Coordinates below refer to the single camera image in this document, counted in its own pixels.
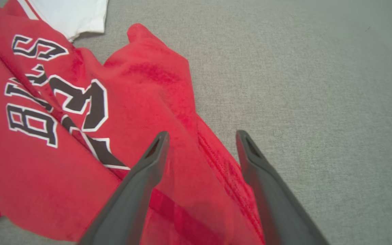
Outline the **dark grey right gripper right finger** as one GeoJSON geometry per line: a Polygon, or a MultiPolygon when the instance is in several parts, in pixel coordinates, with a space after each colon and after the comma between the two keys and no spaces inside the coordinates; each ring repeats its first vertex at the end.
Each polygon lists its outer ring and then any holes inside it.
{"type": "Polygon", "coordinates": [[[255,195],[265,245],[329,245],[250,135],[235,135],[241,172],[255,195]]]}

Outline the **red white-sleeved Bulls shirt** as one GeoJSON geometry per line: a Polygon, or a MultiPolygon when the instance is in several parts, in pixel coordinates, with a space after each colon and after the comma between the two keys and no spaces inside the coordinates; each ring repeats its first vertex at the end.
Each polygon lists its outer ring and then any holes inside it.
{"type": "Polygon", "coordinates": [[[188,61],[145,26],[101,64],[73,46],[108,0],[0,8],[0,217],[78,241],[157,134],[170,148],[142,244],[263,245],[238,163],[195,109],[188,61]]]}

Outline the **grey fabric sofa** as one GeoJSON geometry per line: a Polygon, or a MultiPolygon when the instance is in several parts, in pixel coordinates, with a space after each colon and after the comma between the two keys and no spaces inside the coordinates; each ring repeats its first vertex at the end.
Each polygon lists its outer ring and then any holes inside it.
{"type": "Polygon", "coordinates": [[[392,245],[392,48],[386,0],[57,0],[104,32],[104,64],[141,23],[187,58],[197,113],[233,157],[246,130],[330,245],[392,245]]]}

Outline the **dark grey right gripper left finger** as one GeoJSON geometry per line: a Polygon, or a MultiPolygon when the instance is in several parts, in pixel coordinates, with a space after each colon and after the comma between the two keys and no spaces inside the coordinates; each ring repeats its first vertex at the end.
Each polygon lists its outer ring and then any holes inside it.
{"type": "Polygon", "coordinates": [[[78,245],[140,245],[151,193],[162,180],[169,133],[160,132],[130,170],[78,245]]]}

